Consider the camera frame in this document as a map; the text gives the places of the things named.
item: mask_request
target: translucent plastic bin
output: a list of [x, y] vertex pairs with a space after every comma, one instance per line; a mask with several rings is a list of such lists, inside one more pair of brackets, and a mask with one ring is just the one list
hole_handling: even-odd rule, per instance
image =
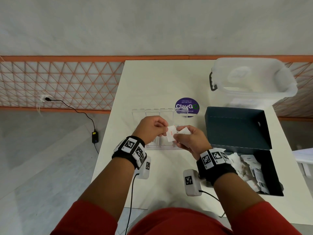
[[220, 58], [212, 67], [212, 102], [219, 106], [264, 110], [294, 96], [297, 83], [284, 63], [268, 58]]
[[[188, 118], [188, 108], [170, 108], [170, 109], [133, 109], [132, 110], [134, 129], [139, 122], [146, 116], [159, 115], [165, 119], [169, 126], [186, 125]], [[180, 149], [173, 142], [168, 142], [167, 137], [156, 137], [155, 140], [148, 145], [146, 149]]]

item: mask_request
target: black cardboard box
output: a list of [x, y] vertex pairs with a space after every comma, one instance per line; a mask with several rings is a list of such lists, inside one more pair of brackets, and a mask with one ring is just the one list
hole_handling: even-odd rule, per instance
[[270, 153], [272, 144], [263, 110], [211, 106], [206, 110], [205, 124], [212, 147], [238, 155], [253, 154], [262, 165], [270, 194], [283, 196]]

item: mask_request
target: hand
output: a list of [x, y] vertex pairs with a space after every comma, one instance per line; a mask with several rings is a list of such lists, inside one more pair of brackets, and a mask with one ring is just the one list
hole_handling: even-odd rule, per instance
[[204, 133], [196, 127], [191, 125], [178, 126], [177, 131], [181, 131], [185, 127], [189, 129], [191, 134], [174, 134], [174, 143], [176, 143], [179, 148], [189, 151], [198, 161], [200, 159], [200, 154], [206, 150], [212, 149], [212, 146]]
[[148, 144], [157, 136], [166, 136], [167, 127], [168, 122], [161, 116], [147, 116], [140, 121], [132, 136], [137, 136]]

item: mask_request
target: white sensor device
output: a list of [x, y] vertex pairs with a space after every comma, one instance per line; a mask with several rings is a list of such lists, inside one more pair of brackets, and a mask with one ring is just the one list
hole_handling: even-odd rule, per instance
[[150, 165], [151, 165], [151, 157], [147, 156], [146, 160], [141, 165], [140, 169], [136, 169], [134, 175], [139, 173], [136, 176], [136, 179], [148, 179], [150, 174]]
[[198, 175], [199, 173], [193, 169], [184, 170], [183, 172], [185, 191], [188, 196], [202, 195], [202, 192], [199, 192], [201, 190], [201, 180]]

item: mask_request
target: person's left hand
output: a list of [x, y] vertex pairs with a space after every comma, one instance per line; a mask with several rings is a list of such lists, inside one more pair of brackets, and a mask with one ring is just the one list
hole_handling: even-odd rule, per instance
[[147, 116], [140, 121], [132, 136], [137, 136], [148, 144], [157, 136], [166, 136], [167, 127], [168, 122], [161, 116]]

